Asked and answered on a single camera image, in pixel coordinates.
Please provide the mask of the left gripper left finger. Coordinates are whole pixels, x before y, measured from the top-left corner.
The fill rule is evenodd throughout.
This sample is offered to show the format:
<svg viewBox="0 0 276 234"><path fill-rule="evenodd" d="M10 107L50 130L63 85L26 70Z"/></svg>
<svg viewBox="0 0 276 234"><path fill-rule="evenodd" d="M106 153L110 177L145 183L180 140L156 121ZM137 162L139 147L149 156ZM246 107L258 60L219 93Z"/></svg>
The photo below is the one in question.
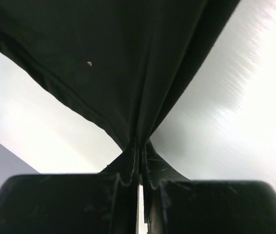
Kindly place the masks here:
<svg viewBox="0 0 276 234"><path fill-rule="evenodd" d="M138 147L97 174L15 175L0 188L0 234L134 234Z"/></svg>

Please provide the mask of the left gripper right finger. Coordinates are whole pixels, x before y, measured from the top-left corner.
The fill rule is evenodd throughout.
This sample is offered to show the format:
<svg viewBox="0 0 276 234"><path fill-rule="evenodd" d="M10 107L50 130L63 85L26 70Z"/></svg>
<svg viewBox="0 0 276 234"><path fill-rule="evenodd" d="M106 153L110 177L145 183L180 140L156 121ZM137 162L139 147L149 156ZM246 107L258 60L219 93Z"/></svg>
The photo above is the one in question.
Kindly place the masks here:
<svg viewBox="0 0 276 234"><path fill-rule="evenodd" d="M148 142L141 151L151 234L276 234L276 192L266 182L190 180Z"/></svg>

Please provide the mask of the black t-shirt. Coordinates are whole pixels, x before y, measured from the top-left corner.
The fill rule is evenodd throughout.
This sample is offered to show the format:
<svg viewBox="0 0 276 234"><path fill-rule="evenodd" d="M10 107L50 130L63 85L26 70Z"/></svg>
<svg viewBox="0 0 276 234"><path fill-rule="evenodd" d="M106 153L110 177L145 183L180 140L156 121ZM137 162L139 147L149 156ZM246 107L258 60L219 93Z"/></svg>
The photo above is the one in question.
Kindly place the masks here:
<svg viewBox="0 0 276 234"><path fill-rule="evenodd" d="M0 52L120 148L143 146L236 0L0 0Z"/></svg>

